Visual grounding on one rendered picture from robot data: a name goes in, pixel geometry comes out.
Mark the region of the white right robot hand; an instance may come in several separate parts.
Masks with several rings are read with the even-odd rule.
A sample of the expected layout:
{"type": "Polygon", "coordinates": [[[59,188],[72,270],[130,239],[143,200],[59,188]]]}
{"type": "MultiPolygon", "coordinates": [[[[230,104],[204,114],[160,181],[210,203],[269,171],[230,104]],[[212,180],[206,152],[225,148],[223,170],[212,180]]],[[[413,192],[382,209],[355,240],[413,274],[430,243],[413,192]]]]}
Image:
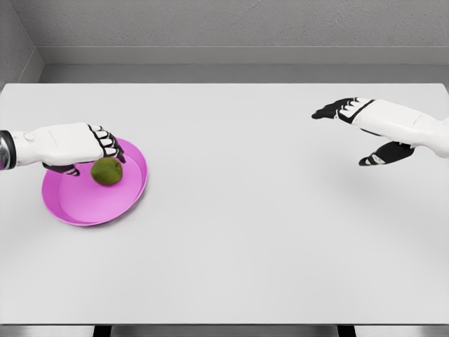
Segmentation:
{"type": "Polygon", "coordinates": [[[386,100],[343,98],[318,109],[312,119],[338,119],[390,141],[359,161],[359,166],[391,164],[411,156],[417,146],[439,144],[440,122],[420,111],[386,100]]]}

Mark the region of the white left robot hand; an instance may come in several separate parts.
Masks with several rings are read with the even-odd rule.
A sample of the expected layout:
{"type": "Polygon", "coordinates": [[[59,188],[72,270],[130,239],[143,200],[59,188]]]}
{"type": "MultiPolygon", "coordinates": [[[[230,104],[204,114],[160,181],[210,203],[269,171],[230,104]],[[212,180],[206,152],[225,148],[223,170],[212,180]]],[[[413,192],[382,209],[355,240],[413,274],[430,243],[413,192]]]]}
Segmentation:
{"type": "Polygon", "coordinates": [[[76,164],[115,158],[126,162],[118,140],[102,126],[84,122],[39,128],[33,132],[38,145],[39,161],[45,169],[79,176],[76,164]]]}

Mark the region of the green apple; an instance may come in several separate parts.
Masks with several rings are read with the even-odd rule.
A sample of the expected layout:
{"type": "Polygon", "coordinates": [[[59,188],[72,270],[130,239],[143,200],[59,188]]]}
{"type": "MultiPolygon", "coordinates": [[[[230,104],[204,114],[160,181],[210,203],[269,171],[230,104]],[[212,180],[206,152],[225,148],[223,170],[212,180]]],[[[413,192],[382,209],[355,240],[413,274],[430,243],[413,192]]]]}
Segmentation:
{"type": "Polygon", "coordinates": [[[118,159],[105,157],[94,162],[90,174],[91,178],[96,183],[110,186],[121,181],[123,177],[123,168],[118,159]]]}

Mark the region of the pink round plate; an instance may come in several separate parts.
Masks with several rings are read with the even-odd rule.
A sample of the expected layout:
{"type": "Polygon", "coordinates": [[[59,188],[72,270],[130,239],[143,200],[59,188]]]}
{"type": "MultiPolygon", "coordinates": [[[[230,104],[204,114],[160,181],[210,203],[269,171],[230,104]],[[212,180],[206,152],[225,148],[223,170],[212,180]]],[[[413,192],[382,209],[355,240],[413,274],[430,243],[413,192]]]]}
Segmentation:
{"type": "Polygon", "coordinates": [[[143,152],[133,143],[118,139],[126,163],[123,177],[115,185],[103,186],[91,175],[91,163],[79,164],[79,176],[47,171],[41,195],[48,211],[70,225],[91,226],[121,216],[138,201],[148,181],[148,165],[143,152]]]}

